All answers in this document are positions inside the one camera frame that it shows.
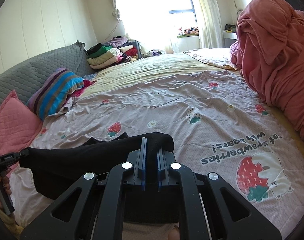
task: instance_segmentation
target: pillow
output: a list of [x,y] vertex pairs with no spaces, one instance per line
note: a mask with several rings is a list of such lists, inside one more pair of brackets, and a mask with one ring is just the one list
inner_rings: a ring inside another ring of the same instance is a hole
[[12,90],[0,105],[0,155],[29,147],[42,122]]
[[72,71],[59,68],[28,100],[28,107],[44,120],[48,115],[59,112],[68,95],[84,86],[83,78]]

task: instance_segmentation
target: strawberry print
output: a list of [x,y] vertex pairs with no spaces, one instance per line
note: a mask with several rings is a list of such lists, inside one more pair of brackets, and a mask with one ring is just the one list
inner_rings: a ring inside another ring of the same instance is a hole
[[201,121],[201,118],[202,118],[202,114],[196,107],[188,109],[187,115],[186,115],[186,120],[190,124]]
[[41,135],[44,135],[46,133],[47,129],[44,127],[42,130],[41,130],[41,133],[40,133],[40,136]]
[[269,115],[269,113],[265,110],[265,108],[262,105],[260,105],[260,104],[256,104],[255,105],[255,110],[259,114]]
[[252,157],[245,157],[239,164],[237,171],[237,185],[241,192],[247,195],[249,201],[262,201],[263,198],[268,198],[267,179],[262,179],[258,176],[264,168],[260,163],[254,164]]
[[121,131],[121,123],[116,122],[113,125],[111,125],[108,129],[108,136],[113,137],[115,136],[118,132]]
[[102,103],[100,104],[100,106],[104,106],[104,105],[106,105],[108,103],[109,103],[109,99],[105,99],[105,100],[102,101]]
[[209,88],[217,89],[217,88],[218,88],[218,84],[217,84],[217,83],[210,82],[210,84],[208,85],[208,87],[209,87]]

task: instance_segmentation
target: pink blanket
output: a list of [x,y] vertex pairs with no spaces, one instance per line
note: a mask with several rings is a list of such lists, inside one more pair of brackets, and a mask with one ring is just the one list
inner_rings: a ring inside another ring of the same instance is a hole
[[304,12],[285,0],[253,0],[239,17],[237,35],[231,62],[304,139]]

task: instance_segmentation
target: pile of clothes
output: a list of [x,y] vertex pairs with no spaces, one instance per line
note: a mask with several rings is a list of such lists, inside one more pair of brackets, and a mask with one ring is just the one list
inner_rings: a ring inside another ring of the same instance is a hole
[[95,70],[132,62],[138,58],[138,50],[127,38],[117,36],[105,43],[99,43],[87,51],[88,63]]
[[199,27],[184,27],[178,29],[179,35],[199,35]]

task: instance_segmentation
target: black cloth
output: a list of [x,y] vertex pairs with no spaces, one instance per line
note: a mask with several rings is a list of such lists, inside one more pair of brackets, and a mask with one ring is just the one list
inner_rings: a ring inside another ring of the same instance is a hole
[[98,43],[97,45],[93,46],[92,48],[89,48],[86,52],[88,55],[91,55],[92,53],[97,52],[101,48],[102,48],[102,43]]
[[125,47],[125,46],[130,46],[130,43],[127,41],[126,43],[124,43],[124,44],[121,45],[121,46],[118,46],[117,48],[119,49],[119,48],[123,48],[123,47]]
[[108,142],[90,138],[70,149],[28,148],[30,154],[20,160],[20,166],[30,168],[36,190],[54,200],[84,173],[92,171],[99,175],[125,162],[129,152],[140,149],[143,137],[147,139],[147,191],[127,194],[124,219],[140,223],[178,222],[178,200],[173,194],[161,194],[157,190],[156,153],[160,148],[173,152],[170,135],[148,133],[128,137],[124,133]]

